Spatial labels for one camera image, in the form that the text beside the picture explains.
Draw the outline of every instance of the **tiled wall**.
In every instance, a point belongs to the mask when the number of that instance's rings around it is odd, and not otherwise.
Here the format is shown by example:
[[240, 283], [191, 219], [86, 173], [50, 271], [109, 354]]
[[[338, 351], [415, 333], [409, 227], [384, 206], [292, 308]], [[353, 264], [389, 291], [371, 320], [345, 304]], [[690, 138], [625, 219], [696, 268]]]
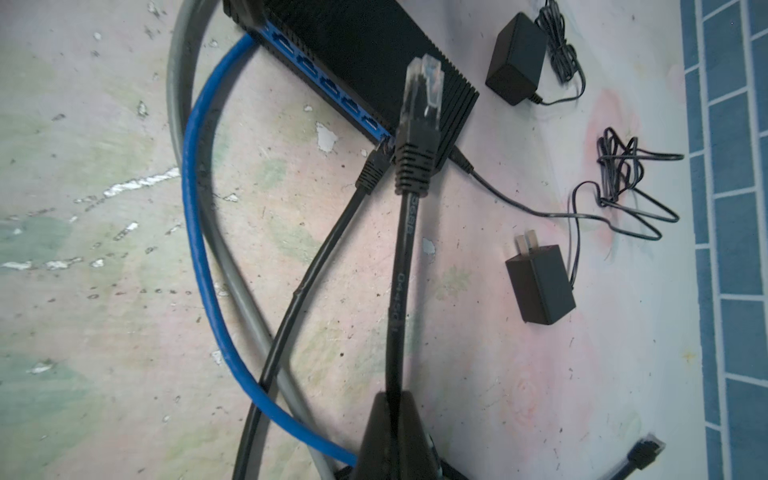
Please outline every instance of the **tiled wall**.
[[681, 0], [710, 480], [768, 478], [768, 0]]

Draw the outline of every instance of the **power adapter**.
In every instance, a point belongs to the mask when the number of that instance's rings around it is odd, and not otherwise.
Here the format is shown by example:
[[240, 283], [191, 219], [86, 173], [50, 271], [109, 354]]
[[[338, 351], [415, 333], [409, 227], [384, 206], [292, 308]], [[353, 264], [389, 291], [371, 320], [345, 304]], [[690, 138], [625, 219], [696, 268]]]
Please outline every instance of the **power adapter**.
[[[576, 95], [547, 102], [536, 93], [547, 50], [560, 85], [566, 85], [576, 74], [581, 78]], [[565, 17], [555, 0], [546, 1], [535, 22], [521, 12], [502, 29], [496, 37], [485, 84], [512, 105], [526, 98], [544, 106], [581, 98], [587, 88], [587, 77], [576, 49], [565, 40]]]
[[517, 105], [536, 93], [547, 35], [525, 13], [518, 13], [496, 37], [485, 85]]
[[540, 247], [533, 230], [515, 242], [520, 254], [506, 265], [523, 321], [551, 325], [576, 308], [560, 247]]

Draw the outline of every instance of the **blue tile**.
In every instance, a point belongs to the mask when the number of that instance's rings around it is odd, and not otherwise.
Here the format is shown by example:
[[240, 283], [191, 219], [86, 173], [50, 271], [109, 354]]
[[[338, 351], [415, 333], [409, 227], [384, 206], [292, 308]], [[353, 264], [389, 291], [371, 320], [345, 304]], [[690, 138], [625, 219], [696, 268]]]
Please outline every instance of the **blue tile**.
[[704, 22], [704, 51], [710, 100], [746, 85], [738, 3]]
[[768, 35], [752, 42], [752, 59], [755, 66], [757, 117], [760, 131], [765, 131], [768, 130]]
[[750, 32], [752, 35], [768, 28], [768, 2], [750, 0]]
[[746, 93], [710, 107], [714, 193], [754, 187]]
[[768, 389], [729, 379], [730, 463], [734, 480], [768, 472]]
[[701, 87], [699, 71], [685, 76], [685, 97], [688, 106], [688, 151], [704, 149], [704, 135], [701, 127]]
[[683, 63], [688, 68], [699, 62], [694, 0], [680, 0], [680, 16], [683, 20]]
[[714, 429], [707, 430], [707, 471], [709, 480], [723, 480], [723, 444], [720, 441], [720, 432]]
[[725, 371], [768, 379], [768, 341], [763, 302], [723, 300]]
[[696, 250], [699, 284], [699, 329], [701, 330], [701, 373], [704, 381], [704, 419], [720, 424], [720, 396], [717, 393], [715, 358], [715, 315], [712, 304], [712, 269], [709, 249]]
[[[768, 137], [760, 139], [761, 164], [763, 165], [763, 196], [768, 197]], [[766, 225], [768, 225], [768, 211], [766, 212]]]
[[694, 198], [694, 235], [696, 243], [710, 241], [707, 225], [707, 183], [704, 179], [704, 156], [690, 159], [690, 190]]
[[701, 0], [701, 15], [710, 14], [726, 3], [728, 0]]
[[715, 200], [721, 293], [762, 295], [755, 194]]

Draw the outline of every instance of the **blue ethernet cable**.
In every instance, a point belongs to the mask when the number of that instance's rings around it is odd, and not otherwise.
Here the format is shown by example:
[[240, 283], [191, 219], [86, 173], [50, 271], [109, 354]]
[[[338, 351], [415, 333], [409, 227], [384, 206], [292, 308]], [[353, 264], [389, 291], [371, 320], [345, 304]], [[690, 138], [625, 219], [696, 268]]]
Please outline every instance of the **blue ethernet cable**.
[[181, 189], [182, 201], [184, 203], [184, 219], [187, 223], [187, 235], [190, 242], [190, 253], [192, 256], [192, 265], [194, 267], [197, 286], [200, 289], [200, 296], [203, 300], [205, 313], [210, 321], [210, 328], [214, 332], [216, 343], [221, 349], [221, 356], [227, 363], [232, 375], [240, 386], [245, 390], [248, 396], [267, 417], [275, 422], [283, 430], [296, 437], [309, 447], [322, 452], [329, 457], [335, 458], [347, 465], [354, 466], [357, 457], [345, 448], [327, 440], [315, 432], [309, 430], [306, 426], [296, 421], [287, 412], [281, 409], [270, 397], [261, 389], [259, 384], [248, 371], [243, 360], [238, 355], [235, 345], [232, 343], [227, 326], [224, 323], [224, 317], [221, 314], [221, 308], [216, 297], [214, 281], [210, 276], [208, 258], [205, 252], [205, 243], [203, 242], [203, 233], [200, 228], [200, 215], [198, 211], [197, 199], [197, 145], [200, 141], [200, 130], [202, 128], [205, 116], [210, 109], [211, 102], [216, 95], [222, 80], [243, 55], [245, 55], [253, 46], [255, 41], [249, 36], [244, 35], [231, 50], [221, 59], [219, 64], [203, 86], [200, 96], [195, 102], [194, 108], [187, 121], [186, 134], [184, 135], [184, 161], [181, 168]]

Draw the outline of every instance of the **black plastic housing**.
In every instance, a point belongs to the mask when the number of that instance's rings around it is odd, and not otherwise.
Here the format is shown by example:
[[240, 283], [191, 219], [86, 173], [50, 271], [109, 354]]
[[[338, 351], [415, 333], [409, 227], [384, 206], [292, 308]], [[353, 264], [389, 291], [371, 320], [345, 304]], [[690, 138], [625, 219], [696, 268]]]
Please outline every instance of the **black plastic housing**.
[[558, 245], [532, 248], [506, 265], [523, 321], [551, 325], [576, 308]]
[[[445, 72], [440, 115], [440, 170], [477, 101], [478, 92], [424, 34], [396, 0], [264, 0], [266, 19], [322, 69], [362, 109], [394, 136], [400, 118], [408, 64], [425, 53]], [[231, 0], [224, 11], [244, 28]], [[375, 143], [359, 121], [287, 59], [279, 48], [263, 43], [288, 68]]]
[[424, 432], [411, 392], [400, 399], [398, 432], [392, 434], [392, 419], [386, 394], [373, 399], [371, 415], [351, 480], [439, 480], [440, 460]]
[[518, 13], [499, 32], [485, 85], [517, 105], [538, 88], [547, 35], [524, 13]]
[[408, 120], [400, 125], [395, 143], [395, 193], [427, 196], [439, 143], [440, 132], [423, 120]]

